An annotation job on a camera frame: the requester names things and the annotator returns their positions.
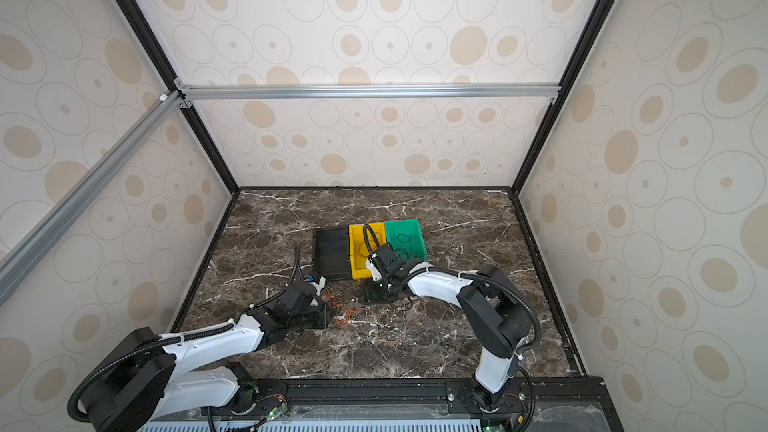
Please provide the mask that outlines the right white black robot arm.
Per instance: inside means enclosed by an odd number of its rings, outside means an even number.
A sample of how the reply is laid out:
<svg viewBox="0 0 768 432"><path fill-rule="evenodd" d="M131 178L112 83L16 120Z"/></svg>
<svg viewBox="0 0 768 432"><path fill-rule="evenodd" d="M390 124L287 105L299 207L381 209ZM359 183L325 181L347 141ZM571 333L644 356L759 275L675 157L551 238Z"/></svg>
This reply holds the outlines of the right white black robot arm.
<svg viewBox="0 0 768 432"><path fill-rule="evenodd" d="M541 344L540 320L524 294L505 271L493 266L456 271L418 259L406 262L388 243L367 249L366 268L386 299L409 294L463 311L482 346L473 378L474 400L484 411L497 408L522 356Z"/></svg>

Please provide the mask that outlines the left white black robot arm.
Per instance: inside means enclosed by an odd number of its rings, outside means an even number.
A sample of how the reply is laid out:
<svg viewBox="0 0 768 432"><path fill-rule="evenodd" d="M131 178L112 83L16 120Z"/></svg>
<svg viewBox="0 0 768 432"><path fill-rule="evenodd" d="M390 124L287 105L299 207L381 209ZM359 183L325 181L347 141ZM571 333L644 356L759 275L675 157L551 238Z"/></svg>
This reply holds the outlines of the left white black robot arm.
<svg viewBox="0 0 768 432"><path fill-rule="evenodd" d="M263 350L291 333L327 328L325 285L324 277L292 282L235 319L186 333L132 331L72 391L69 417L97 431L137 431L165 415L233 405L250 376L236 366L207 365Z"/></svg>

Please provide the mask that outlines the green plastic bin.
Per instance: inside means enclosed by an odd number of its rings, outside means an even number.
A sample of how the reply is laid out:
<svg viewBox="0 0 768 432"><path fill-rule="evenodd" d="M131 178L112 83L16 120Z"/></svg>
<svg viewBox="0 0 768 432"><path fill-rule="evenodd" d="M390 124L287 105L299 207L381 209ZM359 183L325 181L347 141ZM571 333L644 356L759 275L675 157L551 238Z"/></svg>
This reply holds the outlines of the green plastic bin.
<svg viewBox="0 0 768 432"><path fill-rule="evenodd" d="M387 242L402 260L428 260L427 247L417 219L388 221L384 225Z"/></svg>

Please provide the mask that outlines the yellow plastic bin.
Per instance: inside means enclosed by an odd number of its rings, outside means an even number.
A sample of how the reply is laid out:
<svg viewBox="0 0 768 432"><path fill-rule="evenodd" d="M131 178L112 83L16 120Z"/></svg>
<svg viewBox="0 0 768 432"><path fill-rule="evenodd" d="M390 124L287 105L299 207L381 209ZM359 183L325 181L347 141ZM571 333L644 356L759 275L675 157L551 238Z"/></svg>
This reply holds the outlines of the yellow plastic bin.
<svg viewBox="0 0 768 432"><path fill-rule="evenodd" d="M383 222L370 223L376 239L379 243L386 241L386 229ZM349 259L353 280L364 280L372 277L366 267L369 252L363 238L363 225L354 224L348 227L349 233Z"/></svg>

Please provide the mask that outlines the black plastic bin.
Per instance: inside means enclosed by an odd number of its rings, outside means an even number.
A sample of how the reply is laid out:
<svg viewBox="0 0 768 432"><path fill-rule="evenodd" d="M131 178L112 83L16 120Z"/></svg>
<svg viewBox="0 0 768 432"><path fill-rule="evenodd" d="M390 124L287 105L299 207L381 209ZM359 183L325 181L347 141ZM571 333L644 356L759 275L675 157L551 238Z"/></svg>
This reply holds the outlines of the black plastic bin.
<svg viewBox="0 0 768 432"><path fill-rule="evenodd" d="M347 226L314 230L312 270L327 282L352 279Z"/></svg>

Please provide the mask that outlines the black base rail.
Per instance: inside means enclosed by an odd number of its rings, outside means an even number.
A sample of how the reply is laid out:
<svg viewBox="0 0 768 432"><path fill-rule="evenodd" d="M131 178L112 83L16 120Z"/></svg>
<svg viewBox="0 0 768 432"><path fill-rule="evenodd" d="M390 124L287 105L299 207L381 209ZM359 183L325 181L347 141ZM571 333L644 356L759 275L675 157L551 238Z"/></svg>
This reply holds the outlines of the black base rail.
<svg viewBox="0 0 768 432"><path fill-rule="evenodd" d="M622 430L604 381L598 377L533 378L521 366L476 378L254 379L236 364L190 372L163 384L159 378L132 379L108 400L105 416L91 420L98 431L137 431L155 417L200 408L267 420L273 407L309 405L444 405L451 414L482 420L520 417L524 426L540 417L539 400L595 400L608 427Z"/></svg>

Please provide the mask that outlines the horizontal aluminium rail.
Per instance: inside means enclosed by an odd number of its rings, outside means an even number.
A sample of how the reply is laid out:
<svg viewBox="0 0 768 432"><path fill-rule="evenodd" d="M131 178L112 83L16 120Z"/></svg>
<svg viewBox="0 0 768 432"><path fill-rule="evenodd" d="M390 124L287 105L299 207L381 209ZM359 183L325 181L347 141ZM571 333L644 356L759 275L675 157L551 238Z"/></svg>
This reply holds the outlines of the horizontal aluminium rail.
<svg viewBox="0 0 768 432"><path fill-rule="evenodd" d="M218 99L402 99L467 97L556 97L554 83L522 84L407 84L306 86L184 86L191 100Z"/></svg>

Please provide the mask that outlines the left diagonal aluminium rail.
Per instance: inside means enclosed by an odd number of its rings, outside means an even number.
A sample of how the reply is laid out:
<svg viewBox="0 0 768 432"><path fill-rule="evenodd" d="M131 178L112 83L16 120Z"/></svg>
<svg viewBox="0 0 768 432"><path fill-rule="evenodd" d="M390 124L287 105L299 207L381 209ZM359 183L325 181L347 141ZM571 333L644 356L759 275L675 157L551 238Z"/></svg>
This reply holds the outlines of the left diagonal aluminium rail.
<svg viewBox="0 0 768 432"><path fill-rule="evenodd" d="M138 120L17 244L1 263L1 301L6 302L83 211L114 179L167 115L181 93L169 91Z"/></svg>

